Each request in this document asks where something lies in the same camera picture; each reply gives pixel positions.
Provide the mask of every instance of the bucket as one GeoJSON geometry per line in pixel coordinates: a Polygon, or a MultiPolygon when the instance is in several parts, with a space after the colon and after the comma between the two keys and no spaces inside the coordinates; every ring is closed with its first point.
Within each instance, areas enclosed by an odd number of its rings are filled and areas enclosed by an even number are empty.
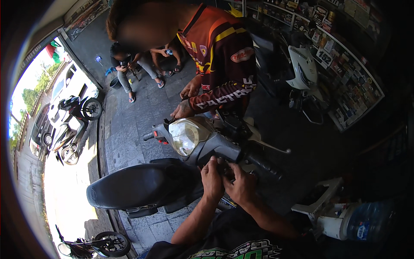
{"type": "Polygon", "coordinates": [[[109,85],[109,87],[111,88],[111,89],[119,89],[119,88],[121,88],[121,83],[119,82],[119,79],[118,79],[118,77],[116,77],[116,78],[114,78],[112,81],[111,81],[111,83],[110,83],[110,85],[109,85]]]}

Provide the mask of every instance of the sky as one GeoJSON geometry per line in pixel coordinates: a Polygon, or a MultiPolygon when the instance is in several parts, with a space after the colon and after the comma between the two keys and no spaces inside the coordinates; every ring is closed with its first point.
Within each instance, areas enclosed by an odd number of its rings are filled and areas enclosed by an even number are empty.
{"type": "MultiPolygon", "coordinates": [[[[13,101],[13,107],[12,107],[12,113],[13,115],[18,119],[22,119],[22,116],[20,116],[20,110],[25,110],[26,105],[24,104],[22,93],[23,89],[34,89],[37,85],[37,75],[41,75],[43,70],[40,67],[41,62],[44,62],[46,66],[52,65],[54,63],[53,59],[51,59],[46,52],[45,49],[43,49],[37,57],[32,61],[32,63],[29,65],[29,67],[26,69],[22,77],[20,78],[19,82],[17,83],[16,89],[13,92],[12,95],[12,101],[13,101]]],[[[13,129],[14,124],[16,122],[14,119],[10,120],[11,124],[9,125],[9,136],[13,136],[13,129]]]]}

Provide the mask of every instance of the gray pants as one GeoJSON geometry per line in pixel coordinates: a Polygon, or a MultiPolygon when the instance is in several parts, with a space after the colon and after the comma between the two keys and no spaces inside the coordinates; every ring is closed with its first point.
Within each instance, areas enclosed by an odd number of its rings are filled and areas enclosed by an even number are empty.
{"type": "MultiPolygon", "coordinates": [[[[151,76],[152,79],[158,77],[158,73],[152,67],[152,58],[147,55],[148,53],[143,53],[141,58],[137,61],[137,63],[151,76]]],[[[118,71],[118,79],[121,85],[124,87],[124,90],[127,94],[132,92],[132,88],[128,83],[127,72],[118,71]]]]}

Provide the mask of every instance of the black t-shirt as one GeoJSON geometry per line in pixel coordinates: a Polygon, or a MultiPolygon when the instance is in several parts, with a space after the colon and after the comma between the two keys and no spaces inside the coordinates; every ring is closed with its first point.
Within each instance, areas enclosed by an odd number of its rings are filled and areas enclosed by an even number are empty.
{"type": "Polygon", "coordinates": [[[128,55],[129,56],[123,61],[116,60],[113,56],[111,56],[112,67],[116,68],[117,66],[121,65],[121,62],[128,64],[128,62],[131,62],[132,60],[134,60],[136,53],[128,53],[128,55]]]}
{"type": "Polygon", "coordinates": [[[324,258],[311,234],[286,240],[260,228],[243,209],[223,211],[205,239],[191,247],[162,241],[145,259],[316,259],[324,258]]]}

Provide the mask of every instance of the white car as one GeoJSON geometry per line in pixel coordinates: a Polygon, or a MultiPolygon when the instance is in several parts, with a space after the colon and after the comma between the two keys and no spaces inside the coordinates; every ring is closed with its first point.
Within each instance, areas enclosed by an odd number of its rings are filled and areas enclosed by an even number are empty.
{"type": "Polygon", "coordinates": [[[58,104],[62,99],[67,99],[71,95],[97,98],[99,89],[92,83],[92,81],[82,72],[74,61],[62,71],[61,75],[56,80],[52,90],[51,106],[48,113],[51,125],[58,129],[69,118],[67,111],[59,110],[58,104]]]}

